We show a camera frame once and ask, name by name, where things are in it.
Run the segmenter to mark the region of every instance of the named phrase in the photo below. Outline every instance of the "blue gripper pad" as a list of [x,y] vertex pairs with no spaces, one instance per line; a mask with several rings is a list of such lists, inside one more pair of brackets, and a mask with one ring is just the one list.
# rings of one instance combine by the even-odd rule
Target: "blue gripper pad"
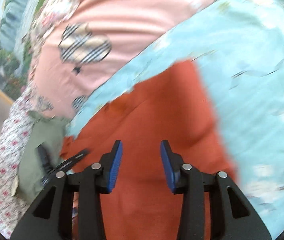
[[122,159],[122,142],[119,142],[118,148],[116,150],[112,166],[110,168],[110,175],[109,175],[109,183],[107,185],[107,189],[109,192],[112,191],[115,187],[116,179],[118,177],[119,168]]
[[164,141],[161,142],[160,151],[161,151],[161,159],[162,159],[165,177],[166,177],[166,183],[168,184],[169,189],[174,193],[175,188],[176,188],[175,181],[174,181],[174,172],[173,172],[170,159],[168,157],[168,153],[164,146]]

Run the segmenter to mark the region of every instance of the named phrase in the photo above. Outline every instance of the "red cloth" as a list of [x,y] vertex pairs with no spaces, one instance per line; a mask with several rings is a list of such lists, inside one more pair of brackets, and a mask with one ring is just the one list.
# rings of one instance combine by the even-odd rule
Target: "red cloth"
[[[200,171],[224,170],[233,178],[235,175],[221,145],[212,107],[190,61],[174,64],[104,106],[75,141],[65,138],[62,157],[88,148],[91,153],[74,167],[80,172],[98,162],[117,139],[123,143],[118,179],[110,195],[101,195],[108,240],[176,239],[182,195],[173,195],[167,187],[160,157],[163,139]],[[209,217],[206,198],[206,219]],[[207,222],[206,239],[209,226]]]

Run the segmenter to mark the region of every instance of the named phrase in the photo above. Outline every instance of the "waterfall picture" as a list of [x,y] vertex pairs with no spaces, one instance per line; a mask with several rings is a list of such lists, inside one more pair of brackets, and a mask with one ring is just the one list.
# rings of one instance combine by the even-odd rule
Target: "waterfall picture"
[[26,88],[32,59],[29,31],[45,0],[0,0],[0,95],[15,101]]

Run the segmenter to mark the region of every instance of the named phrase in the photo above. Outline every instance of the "triangular cutout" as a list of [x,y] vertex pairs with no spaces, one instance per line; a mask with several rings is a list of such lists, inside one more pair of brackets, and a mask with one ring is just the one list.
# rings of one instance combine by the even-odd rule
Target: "triangular cutout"
[[238,195],[236,195],[231,187],[227,188],[227,193],[229,194],[229,201],[231,202],[233,217],[237,219],[249,216],[250,212],[246,209]]
[[33,215],[38,218],[49,219],[51,215],[53,200],[55,198],[55,187],[52,187],[47,195],[41,200]]

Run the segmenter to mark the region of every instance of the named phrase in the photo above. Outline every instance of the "pink fabric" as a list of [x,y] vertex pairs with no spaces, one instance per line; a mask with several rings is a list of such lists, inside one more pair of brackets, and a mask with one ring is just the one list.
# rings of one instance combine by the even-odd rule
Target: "pink fabric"
[[[73,118],[78,110],[72,107],[76,98],[81,97],[83,104],[94,90],[149,44],[214,1],[80,0],[74,15],[57,26],[42,47],[33,81],[37,93],[33,105],[39,104],[41,98],[42,103],[52,106],[43,115]],[[108,37],[112,49],[102,61],[85,64],[76,74],[74,63],[62,63],[58,46],[66,27],[79,23],[88,23],[93,36]]]

